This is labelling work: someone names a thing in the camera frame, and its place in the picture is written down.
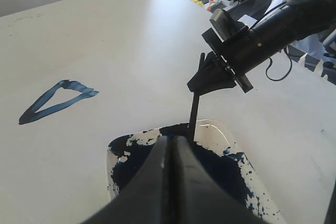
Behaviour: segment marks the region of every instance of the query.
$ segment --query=paint stroke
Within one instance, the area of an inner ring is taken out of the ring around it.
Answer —
[[[36,112],[37,110],[39,110],[44,104],[46,104],[56,93],[56,91],[60,88],[63,89],[69,89],[69,90],[74,90],[74,91],[78,91],[81,94],[70,99],[69,101],[60,103],[60,104],[56,104],[54,106],[51,106],[49,108],[46,108],[44,110],[41,110],[39,112]],[[74,103],[82,100],[82,99],[86,99],[86,98],[90,98],[90,97],[94,97],[95,95],[97,95],[99,93],[99,91],[96,91],[92,88],[88,88],[85,85],[81,84],[78,81],[70,81],[70,80],[62,80],[59,81],[57,84],[55,84],[51,89],[49,89],[48,91],[46,91],[43,95],[41,95],[34,103],[33,105],[31,105],[23,114],[22,116],[20,116],[19,118],[19,125],[23,125],[26,123],[31,123],[31,122],[35,122],[41,118],[44,118],[48,115],[54,114],[58,111],[61,111],[63,109],[66,109],[67,107],[70,107],[71,105],[73,105]]]

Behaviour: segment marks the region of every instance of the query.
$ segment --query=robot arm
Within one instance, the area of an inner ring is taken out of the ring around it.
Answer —
[[[277,7],[250,29],[236,23],[236,29],[230,31],[221,20],[233,24],[229,14],[217,10],[212,23],[222,40],[212,29],[203,34],[212,52],[189,81],[190,91],[203,95],[239,84],[248,92],[253,88],[245,76],[248,71],[293,41],[336,24],[336,0],[287,0]]]

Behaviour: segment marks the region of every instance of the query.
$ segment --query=white plate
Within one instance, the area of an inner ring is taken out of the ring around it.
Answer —
[[[171,134],[172,131],[183,135],[186,130],[187,124],[179,124],[113,140],[107,152],[110,199],[113,200],[118,195],[120,188],[141,167],[158,136]],[[229,194],[263,220],[274,224],[286,223],[243,150],[222,123],[213,120],[198,121],[194,142],[198,150],[194,154],[202,157],[198,160],[221,188],[226,188]],[[227,169],[226,165],[221,166],[227,162],[234,163],[235,172],[231,172],[231,168]]]

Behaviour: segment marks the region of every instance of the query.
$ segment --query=table surface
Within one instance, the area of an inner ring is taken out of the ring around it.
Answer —
[[[0,222],[77,223],[103,207],[110,141],[188,121],[186,83],[209,52],[210,15],[189,0],[65,0],[0,18]],[[266,65],[247,74],[247,94],[201,97],[198,118],[230,129],[287,223],[322,223],[336,177],[336,88],[296,63],[271,82]],[[288,67],[278,54],[270,75]],[[62,79],[100,93],[18,125]]]

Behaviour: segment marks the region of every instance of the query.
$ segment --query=paint palette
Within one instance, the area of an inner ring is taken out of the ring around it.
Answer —
[[[158,136],[187,136],[187,130],[188,124],[183,123],[113,140],[107,152],[110,199],[113,200],[136,174]],[[269,223],[286,223],[246,155],[223,124],[198,121],[191,148],[210,177],[240,204]]]

